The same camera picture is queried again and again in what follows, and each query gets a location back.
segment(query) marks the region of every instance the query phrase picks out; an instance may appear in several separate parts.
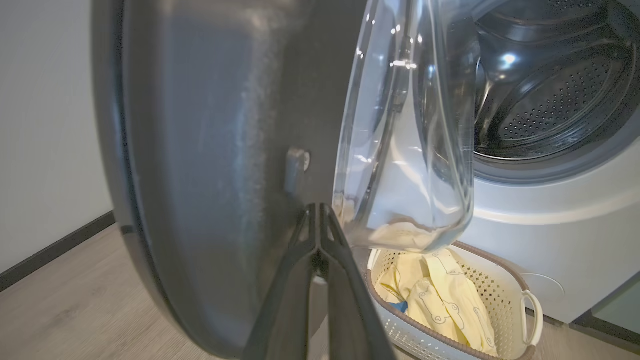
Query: basket handle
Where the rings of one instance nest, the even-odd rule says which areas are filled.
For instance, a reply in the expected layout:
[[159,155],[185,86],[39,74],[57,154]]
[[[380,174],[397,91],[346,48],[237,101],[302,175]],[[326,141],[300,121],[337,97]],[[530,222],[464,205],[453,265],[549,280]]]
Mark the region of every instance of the basket handle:
[[[524,343],[529,346],[536,346],[540,342],[540,338],[542,337],[542,327],[544,326],[544,316],[542,315],[542,305],[540,305],[540,301],[535,297],[529,290],[525,290],[522,292],[522,327],[524,331]],[[527,311],[525,300],[529,299],[531,304],[533,304],[533,310],[535,312],[534,319],[535,323],[533,326],[533,332],[531,334],[531,338],[527,334]]]

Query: light wood floor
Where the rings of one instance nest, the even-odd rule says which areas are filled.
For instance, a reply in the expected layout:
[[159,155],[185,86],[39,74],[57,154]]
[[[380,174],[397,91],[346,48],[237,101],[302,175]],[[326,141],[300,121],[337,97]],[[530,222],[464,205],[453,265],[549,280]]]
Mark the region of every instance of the light wood floor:
[[[112,226],[0,293],[0,359],[214,358],[161,317]],[[545,324],[535,359],[640,356]]]

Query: washing machine drum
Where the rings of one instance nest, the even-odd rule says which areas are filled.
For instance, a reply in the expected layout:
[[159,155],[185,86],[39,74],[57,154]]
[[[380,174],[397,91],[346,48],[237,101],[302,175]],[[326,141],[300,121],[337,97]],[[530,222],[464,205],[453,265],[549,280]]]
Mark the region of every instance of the washing machine drum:
[[476,24],[477,176],[562,179],[602,164],[637,138],[640,22],[628,7],[511,0]]

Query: brown basket rim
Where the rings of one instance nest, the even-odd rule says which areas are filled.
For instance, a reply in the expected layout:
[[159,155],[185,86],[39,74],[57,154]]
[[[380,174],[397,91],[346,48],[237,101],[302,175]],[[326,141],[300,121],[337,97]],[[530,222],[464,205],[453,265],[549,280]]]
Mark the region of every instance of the brown basket rim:
[[[515,270],[513,270],[509,265],[507,265],[503,260],[495,257],[492,254],[489,254],[488,252],[482,251],[476,247],[473,247],[471,245],[467,245],[465,243],[461,243],[459,241],[456,241],[453,246],[460,248],[462,250],[465,251],[469,251],[472,254],[475,254],[477,256],[480,256],[481,258],[485,258],[488,261],[491,261],[492,263],[498,265],[499,267],[505,269],[507,272],[509,272],[509,274],[511,274],[516,281],[518,282],[518,284],[520,285],[522,291],[526,291],[529,290],[529,287],[527,285],[527,283],[524,281],[524,279],[522,278],[522,276],[520,276],[520,274],[518,274],[518,272],[516,272]],[[380,305],[382,306],[383,309],[387,310],[388,312],[392,313],[393,315],[395,315],[396,317],[398,317],[400,320],[406,322],[407,324],[413,326],[414,328],[416,328],[417,330],[424,332],[425,334],[431,336],[432,338],[446,344],[449,345],[450,347],[462,351],[468,355],[471,355],[473,357],[476,357],[478,359],[481,360],[504,360],[501,359],[499,357],[495,357],[495,356],[491,356],[489,354],[485,354],[484,352],[480,352],[474,348],[470,348],[464,344],[458,343],[457,341],[454,341],[452,339],[447,338],[446,336],[443,336],[431,329],[429,329],[428,327],[420,324],[419,322],[415,321],[414,319],[410,318],[409,316],[401,313],[398,309],[394,308],[393,306],[389,305],[387,302],[385,302],[382,297],[380,297],[380,294],[378,294],[378,292],[375,289],[375,286],[373,284],[373,279],[371,278],[371,269],[367,269],[367,273],[365,276],[365,283],[367,284],[367,287],[369,288],[369,293],[371,293],[371,296],[373,297],[373,299]],[[514,360],[531,360],[533,358],[533,355],[536,353],[536,346],[535,345],[529,345],[527,347],[527,350],[525,350],[524,354],[522,354],[522,356],[520,356],[517,359]]]

